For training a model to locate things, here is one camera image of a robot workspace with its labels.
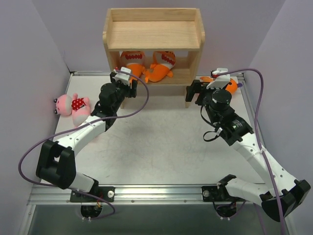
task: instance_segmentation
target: table surface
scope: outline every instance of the table surface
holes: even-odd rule
[[[109,76],[73,76],[67,94],[89,97],[94,106],[100,88]],[[100,184],[213,184],[228,174],[252,183],[263,183],[244,158],[223,139],[204,142],[212,130],[200,116],[200,107],[185,108],[183,87],[149,86],[147,106],[133,117],[117,119],[77,155],[76,170]],[[128,99],[118,115],[137,110],[145,100],[143,86],[138,96]],[[231,106],[249,122],[240,89]],[[60,117],[56,132],[73,128],[71,117]]]

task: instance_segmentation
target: pink pig plush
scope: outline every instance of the pink pig plush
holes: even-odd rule
[[[55,114],[69,116],[72,114],[74,126],[82,124],[90,115],[89,98],[77,98],[78,94],[74,93],[73,98],[64,94],[57,99],[54,99],[56,104]]]

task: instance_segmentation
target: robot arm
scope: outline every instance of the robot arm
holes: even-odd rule
[[[121,70],[131,73],[127,68]],[[96,120],[104,117],[116,117],[116,112],[123,100],[126,97],[136,97],[137,89],[137,81],[130,82],[129,75],[112,72],[110,78],[111,83],[101,87],[99,101],[91,115],[82,123],[81,126],[85,127],[57,141],[43,143],[36,169],[36,175],[39,178],[62,189],[78,189],[96,194],[98,181],[76,172],[75,157],[90,141],[107,131],[116,119]]]
[[[230,77],[218,76],[218,73],[224,71],[218,69],[212,72],[215,80],[211,83],[194,80],[191,86],[187,87],[186,101],[190,102],[194,94],[199,93],[196,104],[205,108],[217,135],[247,160],[265,184],[257,185],[228,175],[218,182],[219,196],[227,199],[243,198],[256,203],[262,206],[268,216],[279,221],[276,195],[262,152],[266,153],[272,168],[284,216],[303,202],[311,186],[306,180],[298,181],[289,174],[263,146],[259,149],[252,128],[230,107],[231,94],[225,90]]]

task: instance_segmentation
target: plush toy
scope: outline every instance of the plush toy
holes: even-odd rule
[[[146,68],[144,66],[146,55],[143,51],[123,51],[121,54],[122,65],[132,71],[132,74],[140,77],[145,74]]]
[[[213,82],[213,78],[211,77],[200,77],[200,80],[202,82]],[[228,83],[227,87],[225,90],[229,91],[231,94],[234,94],[238,87],[241,87],[242,84],[238,83],[234,79],[230,79],[230,82]]]
[[[78,94],[74,93],[73,98],[68,94],[64,94],[57,99],[54,99],[56,104],[55,114],[69,116],[72,114],[74,126],[82,124],[90,115],[90,101],[89,98],[77,98]]]
[[[172,51],[155,51],[153,52],[153,63],[150,68],[152,72],[146,71],[146,80],[159,82],[165,76],[173,77],[171,71],[176,63],[176,57]]]

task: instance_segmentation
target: plush toy mouth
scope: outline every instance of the plush toy mouth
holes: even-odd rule
[[[174,65],[174,64],[175,64],[175,61],[172,60],[171,58],[167,57],[166,55],[163,55],[163,54],[162,54],[161,58],[162,58],[162,60],[164,60],[164,61],[170,63],[171,65]]]
[[[127,60],[130,60],[130,59],[142,59],[142,54],[128,54],[128,55],[125,55],[125,58]]]

